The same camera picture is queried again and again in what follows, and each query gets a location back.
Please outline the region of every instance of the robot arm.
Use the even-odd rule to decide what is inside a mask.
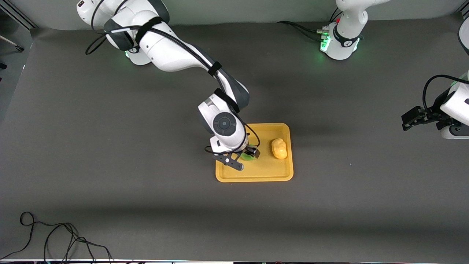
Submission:
[[[465,20],[458,32],[461,46],[469,55],[469,20]],[[423,105],[416,106],[402,115],[404,131],[418,124],[438,122],[437,128],[445,139],[469,139],[469,81],[448,75],[436,75],[430,78],[424,87]],[[450,88],[440,94],[433,106],[427,107],[426,91],[430,82],[436,78],[455,81]]]
[[[109,42],[120,50],[128,51],[133,63],[142,65],[151,62],[163,71],[200,67],[217,79],[221,90],[217,89],[198,106],[204,127],[213,134],[210,139],[212,150],[207,152],[212,153],[214,159],[242,170],[243,165],[237,161],[241,153],[259,156],[256,147],[249,146],[245,123],[237,115],[249,103],[248,90],[202,49],[176,36],[167,25],[169,14],[163,2],[109,0],[102,8],[83,1],[77,5],[80,17],[88,24],[91,24],[96,8],[96,14],[100,17],[95,21],[103,22],[102,17],[110,17],[104,23]],[[232,153],[237,154],[235,159],[231,157]]]
[[[368,22],[366,9],[390,0],[336,0],[343,12],[338,23],[332,22],[323,30],[331,32],[321,51],[335,60],[345,60],[356,50],[359,36]]]

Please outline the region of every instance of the yellow potato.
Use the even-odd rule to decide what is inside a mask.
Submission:
[[[284,159],[288,156],[287,144],[283,139],[274,139],[272,141],[272,153],[278,159]]]

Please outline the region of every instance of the gray mat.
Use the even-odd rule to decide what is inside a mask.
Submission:
[[[217,84],[202,69],[137,67],[108,43],[85,56],[89,31],[35,32],[0,130],[1,254],[26,242],[30,210],[115,258],[467,263],[469,141],[400,118],[428,78],[468,69],[460,23],[373,21],[343,62],[284,24],[174,27],[248,87],[246,122],[291,129],[293,179],[240,184],[218,182],[203,151],[197,105]],[[42,257],[49,230],[14,257]]]

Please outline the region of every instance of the black cable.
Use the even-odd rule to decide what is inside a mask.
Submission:
[[[102,40],[98,45],[96,45],[96,47],[94,47],[94,49],[92,49],[92,50],[90,51],[90,48],[91,48],[98,40],[100,40],[100,39],[102,39],[102,38],[103,38],[103,40]],[[91,42],[91,44],[86,48],[85,54],[86,54],[86,55],[90,55],[91,53],[95,52],[105,41],[106,41],[106,34],[100,35],[100,36],[97,37],[93,42]]]
[[[282,24],[288,24],[288,25],[291,25],[293,26],[296,30],[298,30],[301,34],[303,34],[305,37],[309,38],[309,39],[312,39],[312,40],[316,40],[316,41],[322,41],[322,39],[318,39],[318,38],[313,38],[312,36],[306,34],[306,32],[308,33],[316,33],[316,30],[312,30],[312,29],[309,29],[307,27],[303,27],[302,25],[300,24],[297,24],[297,23],[294,23],[294,22],[291,22],[291,21],[279,21],[277,23],[282,23]]]
[[[141,27],[142,27],[142,26],[134,25],[134,26],[128,26],[128,27],[121,27],[121,28],[118,28],[118,29],[115,29],[115,30],[121,30],[121,29],[127,29],[127,28],[128,28],[129,30],[138,30],[138,29],[140,29]],[[183,43],[182,41],[180,41],[178,38],[175,38],[175,37],[174,37],[173,35],[171,35],[171,34],[168,34],[168,33],[164,32],[164,31],[161,31],[161,30],[158,30],[158,29],[154,29],[154,28],[149,28],[148,31],[153,32],[153,33],[156,33],[156,34],[159,34],[159,35],[161,35],[161,36],[164,36],[164,37],[170,39],[171,41],[173,41],[174,43],[176,43],[177,45],[179,45],[181,48],[183,48],[184,50],[186,50],[187,52],[189,52],[192,56],[194,56],[194,57],[195,57],[200,63],[202,63],[202,65],[204,65],[207,69],[210,69],[211,65],[209,65],[202,57],[199,56],[199,54],[197,54],[195,51],[193,51],[191,48],[189,48],[186,44],[184,44],[184,43]],[[94,45],[100,38],[102,38],[103,36],[106,36],[107,34],[110,34],[110,33],[112,33],[112,31],[111,31],[111,32],[105,32],[104,34],[102,34],[102,36],[100,36],[99,38],[95,39],[95,40],[88,46],[88,48],[87,48],[86,51],[85,51],[85,54],[89,55],[89,54],[93,53],[97,48],[99,48],[99,47],[103,44],[103,42],[105,41],[105,39],[103,39],[94,49],[92,49],[91,51],[89,51],[89,49],[92,47],[92,45]],[[218,77],[218,75],[214,75],[214,77],[215,77],[215,79],[218,81],[218,84],[220,85],[220,87],[223,88],[222,82],[221,82],[220,78]],[[231,107],[229,107],[229,108],[230,108],[232,114],[236,115],[236,116],[239,118],[239,116],[236,114],[236,112],[235,112]],[[247,137],[247,135],[246,135],[246,128],[243,127],[243,129],[244,129],[245,138],[244,138],[244,140],[241,142],[241,144],[239,145],[239,147],[236,148],[236,150],[240,149],[240,148],[242,147],[244,141],[246,140],[246,137]],[[226,152],[219,152],[219,153],[213,152],[212,154],[224,155],[224,154],[230,154],[230,153],[234,153],[234,151],[226,151]]]
[[[341,11],[340,13],[338,13],[333,19],[331,22],[333,22],[338,16],[340,16],[341,14],[343,13],[343,11]]]
[[[122,3],[116,8],[116,11],[114,11],[114,16],[117,15],[117,12],[119,11],[119,9],[125,4],[125,2],[127,2],[128,0],[124,0],[122,1]]]
[[[316,40],[316,41],[319,41],[321,42],[322,39],[318,39],[318,38],[313,38],[312,36],[309,36],[308,34],[306,34],[306,32],[302,31],[301,29],[293,26],[296,30],[298,30],[302,35],[304,35],[305,37],[309,38],[309,39],[312,39],[312,40]]]
[[[99,3],[98,3],[98,4],[96,5],[96,7],[94,8],[93,14],[91,15],[91,29],[92,29],[95,33],[100,34],[100,35],[106,34],[106,33],[105,33],[105,32],[98,32],[98,31],[94,28],[94,23],[93,23],[93,22],[94,22],[94,16],[96,15],[96,12],[98,11],[99,6],[101,6],[101,4],[102,4],[103,2],[104,2],[104,0],[99,1]]]
[[[469,81],[459,79],[459,78],[456,78],[456,77],[453,77],[453,76],[445,75],[445,74],[439,74],[439,75],[435,75],[435,76],[431,77],[430,79],[428,79],[427,83],[425,84],[424,92],[423,92],[423,95],[422,95],[422,103],[424,104],[424,108],[425,108],[425,111],[427,113],[430,113],[430,111],[428,110],[428,107],[427,107],[427,100],[426,100],[427,88],[428,88],[428,85],[431,83],[431,81],[433,81],[436,78],[446,78],[446,79],[450,79],[450,80],[453,80],[453,81],[457,81],[457,82],[461,82],[461,83],[469,85]]]
[[[29,215],[29,216],[31,217],[31,223],[30,223],[30,224],[25,224],[25,223],[23,222],[23,218],[24,218],[25,215]],[[72,223],[68,223],[68,222],[67,222],[67,223],[47,224],[47,223],[44,223],[44,222],[41,222],[41,221],[36,221],[36,220],[34,219],[33,214],[32,214],[31,212],[23,212],[23,213],[21,214],[21,216],[20,216],[20,224],[23,225],[23,226],[31,226],[31,230],[30,230],[30,235],[29,235],[28,242],[26,243],[26,245],[25,245],[22,249],[20,249],[20,250],[18,250],[18,251],[15,251],[15,252],[11,252],[10,254],[8,254],[8,255],[6,255],[6,256],[0,258],[0,259],[7,258],[7,257],[11,256],[12,254],[15,254],[15,253],[18,253],[18,252],[21,252],[21,251],[25,250],[25,249],[28,247],[28,245],[30,244],[30,242],[31,242],[32,234],[33,234],[33,231],[34,231],[34,226],[35,226],[36,224],[41,224],[41,225],[45,225],[45,226],[54,226],[53,230],[50,231],[50,233],[47,235],[47,238],[46,238],[46,240],[45,240],[45,242],[44,242],[44,255],[43,255],[44,263],[47,262],[47,261],[46,261],[46,250],[47,250],[47,243],[48,243],[48,241],[49,241],[49,238],[51,237],[51,235],[52,235],[58,228],[60,228],[60,227],[62,227],[62,226],[65,228],[65,230],[67,230],[67,232],[70,233],[70,236],[71,236],[71,237],[70,237],[70,242],[68,243],[67,251],[66,251],[64,257],[62,258],[61,263],[63,263],[63,262],[66,263],[66,262],[67,262],[67,260],[68,260],[68,254],[69,254],[70,250],[72,249],[72,247],[73,247],[73,245],[74,245],[75,242],[83,243],[83,244],[86,245],[86,247],[87,247],[87,249],[88,249],[88,253],[90,254],[90,256],[91,256],[91,258],[93,259],[93,261],[95,261],[96,259],[95,259],[94,255],[93,255],[93,253],[91,252],[90,246],[95,246],[95,247],[104,248],[104,249],[106,250],[107,256],[108,256],[108,258],[109,258],[109,263],[111,262],[112,256],[111,256],[111,253],[109,252],[108,248],[105,247],[105,246],[102,246],[102,245],[98,245],[98,244],[89,242],[89,241],[86,240],[86,238],[79,236],[79,235],[78,235],[78,230],[77,230],[77,228],[76,228]]]
[[[258,148],[258,147],[261,145],[261,139],[260,139],[259,136],[257,135],[256,131],[254,131],[254,129],[252,129],[248,124],[246,124],[246,123],[239,117],[238,114],[236,114],[236,117],[239,119],[239,121],[241,121],[241,123],[242,123],[243,125],[245,125],[246,127],[248,127],[249,130],[251,130],[251,131],[254,133],[254,135],[256,136],[256,139],[257,139],[257,145],[253,145],[253,147]]]
[[[332,15],[331,15],[331,18],[329,18],[329,22],[332,22],[332,17],[334,16],[335,12],[337,12],[337,10],[339,10],[339,8],[336,8],[336,9],[334,10],[334,12],[333,12]]]
[[[298,23],[295,23],[295,22],[291,22],[291,21],[278,21],[277,23],[292,25],[292,26],[294,26],[294,27],[299,27],[299,28],[301,28],[301,29],[304,30],[304,31],[316,33],[316,30],[309,29],[309,28],[304,27],[304,26],[302,26],[302,25],[300,25],[300,24],[298,24]]]

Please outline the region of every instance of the plastic tray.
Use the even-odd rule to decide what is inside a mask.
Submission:
[[[249,124],[256,131],[261,140],[260,156],[252,161],[239,159],[244,170],[237,171],[215,162],[215,176],[221,182],[259,182],[259,181],[287,181],[293,177],[293,155],[290,139],[290,129],[284,123]],[[280,160],[273,156],[271,143],[281,138],[287,144],[288,156]],[[257,143],[253,133],[249,135],[249,142]]]

